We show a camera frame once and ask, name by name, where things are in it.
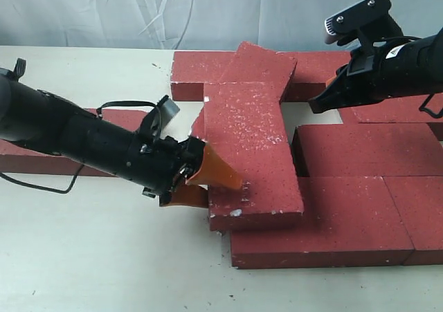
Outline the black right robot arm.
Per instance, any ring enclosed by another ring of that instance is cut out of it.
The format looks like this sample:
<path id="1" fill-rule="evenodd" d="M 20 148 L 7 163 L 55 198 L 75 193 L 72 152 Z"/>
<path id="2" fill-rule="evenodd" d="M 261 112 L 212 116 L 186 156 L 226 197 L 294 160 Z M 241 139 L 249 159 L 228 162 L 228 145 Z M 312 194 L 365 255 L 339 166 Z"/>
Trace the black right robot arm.
<path id="1" fill-rule="evenodd" d="M 325 90 L 308 100 L 313 113 L 374 105 L 423 95 L 418 110 L 434 119 L 428 103 L 442 92 L 442 32 L 426 38 L 392 37 L 382 46 L 359 46 Z"/>

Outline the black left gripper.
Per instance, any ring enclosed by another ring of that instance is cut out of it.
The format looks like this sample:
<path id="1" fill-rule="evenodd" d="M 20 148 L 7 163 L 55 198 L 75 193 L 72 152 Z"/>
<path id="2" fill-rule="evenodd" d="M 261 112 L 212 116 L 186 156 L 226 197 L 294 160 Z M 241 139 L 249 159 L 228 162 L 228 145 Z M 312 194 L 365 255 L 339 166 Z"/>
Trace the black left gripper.
<path id="1" fill-rule="evenodd" d="M 240 190 L 243 180 L 209 145 L 195 137 L 172 137 L 133 146 L 127 154 L 128 179 L 161 207 L 208 208 L 208 191 L 199 185 Z"/>

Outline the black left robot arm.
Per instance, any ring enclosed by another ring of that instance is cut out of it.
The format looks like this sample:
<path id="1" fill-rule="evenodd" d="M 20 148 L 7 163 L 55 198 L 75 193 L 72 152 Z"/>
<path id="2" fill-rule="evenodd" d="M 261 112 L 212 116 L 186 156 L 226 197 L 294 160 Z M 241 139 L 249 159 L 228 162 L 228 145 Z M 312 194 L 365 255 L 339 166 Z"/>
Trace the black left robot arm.
<path id="1" fill-rule="evenodd" d="M 1 139 L 49 156 L 68 158 L 142 187 L 162 207 L 207 208 L 210 186 L 240 190 L 242 177 L 205 141 L 178 141 L 162 130 L 178 114 L 168 96 L 158 102 L 118 100 L 106 107 L 149 108 L 130 131 L 103 117 L 102 108 L 87 111 L 54 93 L 21 83 L 26 61 L 1 69 Z"/>

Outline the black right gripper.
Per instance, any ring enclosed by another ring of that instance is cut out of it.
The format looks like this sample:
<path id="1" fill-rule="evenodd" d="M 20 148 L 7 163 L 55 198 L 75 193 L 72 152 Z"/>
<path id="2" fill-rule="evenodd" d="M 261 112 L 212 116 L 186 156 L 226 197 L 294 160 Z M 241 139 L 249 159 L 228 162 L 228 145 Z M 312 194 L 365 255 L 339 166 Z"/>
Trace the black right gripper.
<path id="1" fill-rule="evenodd" d="M 380 87 L 381 62 L 387 53 L 386 46 L 350 51 L 350 60 L 336 70 L 336 75 L 325 81 L 326 88 L 308 100 L 313 113 L 332 109 L 378 104 L 388 98 Z"/>

